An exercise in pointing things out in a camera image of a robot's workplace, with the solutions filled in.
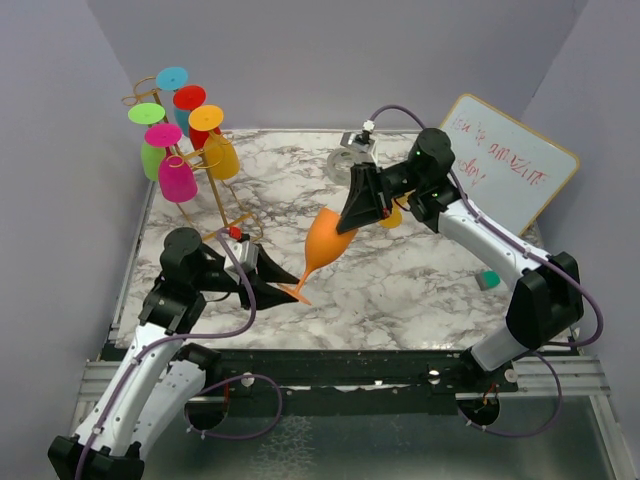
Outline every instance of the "wine glass stem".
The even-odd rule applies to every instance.
[[[313,270],[305,270],[304,271],[304,274],[302,275],[302,278],[298,282],[298,285],[296,285],[296,289],[294,290],[295,293],[300,293],[300,289],[302,288],[302,285],[307,280],[307,277],[309,275],[311,275],[311,272],[313,272]]]

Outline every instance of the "orange wine glass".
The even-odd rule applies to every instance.
[[[318,212],[311,228],[307,232],[304,244],[304,258],[306,262],[304,274],[295,288],[286,285],[278,285],[282,290],[302,303],[311,305],[311,302],[300,294],[302,285],[309,275],[315,270],[326,267],[336,261],[347,249],[358,230],[351,230],[338,234],[336,227],[340,221],[340,215],[333,210],[323,208]]]

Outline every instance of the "white wall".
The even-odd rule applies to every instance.
[[[439,125],[468,91],[519,117],[586,3],[87,1],[130,80],[180,64],[230,128],[353,128],[385,103]]]
[[[131,85],[82,0],[0,14],[0,478],[54,478],[146,183]]]
[[[592,0],[523,120],[576,152],[582,169],[540,219],[552,251],[578,259],[606,316],[593,351],[640,467],[640,2]],[[591,311],[585,334],[592,332]]]

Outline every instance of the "whiteboard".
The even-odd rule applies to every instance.
[[[458,98],[440,128],[469,198],[517,235],[580,167],[575,154],[471,94]]]

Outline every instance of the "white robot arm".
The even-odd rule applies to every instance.
[[[71,437],[57,437],[49,459],[60,480],[137,480],[144,460],[168,423],[205,386],[218,354],[184,345],[204,310],[202,291],[237,293],[256,310],[296,299],[269,282],[296,284],[248,235],[230,232],[237,243],[230,261],[202,243],[197,231],[179,228],[165,239],[162,272],[144,300],[140,325],[120,367],[90,415]],[[240,285],[241,268],[253,298]]]
[[[349,196],[338,233],[386,218],[396,198],[409,195],[413,216],[435,233],[455,240],[492,268],[513,291],[505,325],[465,351],[473,374],[491,372],[535,350],[578,321],[583,313],[578,266],[566,253],[550,255],[518,238],[463,197],[449,178],[455,160],[445,132],[426,128],[407,160],[381,168],[368,126],[346,133],[342,146],[368,154],[370,162],[351,167]]]

